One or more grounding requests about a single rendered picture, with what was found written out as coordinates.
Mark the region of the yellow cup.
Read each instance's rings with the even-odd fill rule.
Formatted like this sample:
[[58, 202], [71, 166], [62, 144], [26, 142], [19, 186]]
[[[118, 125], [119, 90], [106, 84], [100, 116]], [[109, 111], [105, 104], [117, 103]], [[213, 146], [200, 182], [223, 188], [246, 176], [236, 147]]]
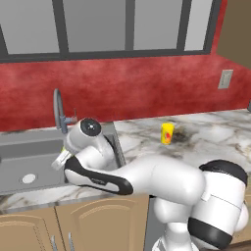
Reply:
[[173, 138], [175, 126], [173, 124], [164, 123], [161, 127], [161, 142], [163, 144], [170, 144]]

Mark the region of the dark framed window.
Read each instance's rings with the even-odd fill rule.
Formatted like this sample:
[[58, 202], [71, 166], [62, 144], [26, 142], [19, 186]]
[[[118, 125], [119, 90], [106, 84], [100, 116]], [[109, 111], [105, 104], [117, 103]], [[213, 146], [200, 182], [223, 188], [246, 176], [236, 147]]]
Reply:
[[0, 63], [208, 54], [222, 0], [0, 0]]

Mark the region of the grey wall socket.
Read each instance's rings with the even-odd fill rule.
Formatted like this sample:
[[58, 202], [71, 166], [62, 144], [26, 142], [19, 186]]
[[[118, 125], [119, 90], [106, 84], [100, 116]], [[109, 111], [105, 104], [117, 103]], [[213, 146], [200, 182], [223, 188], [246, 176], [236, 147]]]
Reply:
[[218, 89], [228, 89], [232, 74], [233, 70], [222, 70]]

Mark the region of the grey dishwasher front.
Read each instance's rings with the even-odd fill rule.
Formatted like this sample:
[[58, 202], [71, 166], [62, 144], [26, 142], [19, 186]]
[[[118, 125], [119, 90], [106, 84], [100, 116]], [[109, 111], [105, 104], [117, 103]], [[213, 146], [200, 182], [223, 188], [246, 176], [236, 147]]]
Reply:
[[163, 236], [166, 233], [168, 204], [166, 201], [150, 196], [144, 251], [166, 251]]

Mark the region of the grey double sink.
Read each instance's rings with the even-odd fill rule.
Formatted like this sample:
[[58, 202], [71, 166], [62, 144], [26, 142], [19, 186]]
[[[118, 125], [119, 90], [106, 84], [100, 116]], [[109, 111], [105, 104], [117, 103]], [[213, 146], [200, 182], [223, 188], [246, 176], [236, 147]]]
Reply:
[[65, 135], [57, 129], [0, 134], [0, 195], [69, 186], [64, 169], [52, 163]]

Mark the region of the grey arched tap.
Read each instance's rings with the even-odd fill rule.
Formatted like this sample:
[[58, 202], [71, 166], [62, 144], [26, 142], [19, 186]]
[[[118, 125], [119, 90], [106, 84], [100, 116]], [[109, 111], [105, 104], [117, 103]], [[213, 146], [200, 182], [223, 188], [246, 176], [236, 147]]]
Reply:
[[67, 118], [64, 113], [63, 100], [61, 92], [58, 88], [53, 93], [53, 111], [56, 128], [59, 129], [62, 134], [68, 133], [68, 125], [75, 124], [77, 122], [77, 116], [73, 115]]

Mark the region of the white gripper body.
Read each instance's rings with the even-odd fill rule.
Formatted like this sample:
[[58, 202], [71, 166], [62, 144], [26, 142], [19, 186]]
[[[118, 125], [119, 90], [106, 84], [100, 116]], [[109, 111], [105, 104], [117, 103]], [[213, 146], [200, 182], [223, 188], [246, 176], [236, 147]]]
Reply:
[[63, 149], [60, 155], [52, 163], [51, 167], [56, 171], [60, 170], [66, 164], [67, 160], [72, 157], [72, 155], [73, 154], [70, 151]]

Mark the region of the brown wall cupboard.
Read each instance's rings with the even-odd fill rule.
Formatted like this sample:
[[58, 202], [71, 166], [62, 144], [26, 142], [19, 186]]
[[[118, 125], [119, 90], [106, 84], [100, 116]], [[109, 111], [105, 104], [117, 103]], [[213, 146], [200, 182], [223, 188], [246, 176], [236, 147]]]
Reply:
[[251, 0], [227, 0], [217, 53], [251, 70]]

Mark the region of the tan cupboard door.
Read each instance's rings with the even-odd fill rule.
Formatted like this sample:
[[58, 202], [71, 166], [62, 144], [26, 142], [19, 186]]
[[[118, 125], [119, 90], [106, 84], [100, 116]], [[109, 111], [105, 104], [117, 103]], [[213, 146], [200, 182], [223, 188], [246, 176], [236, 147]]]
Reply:
[[70, 250], [144, 251], [149, 196], [115, 196], [56, 207], [60, 229]]
[[0, 251], [66, 251], [54, 208], [0, 215]]

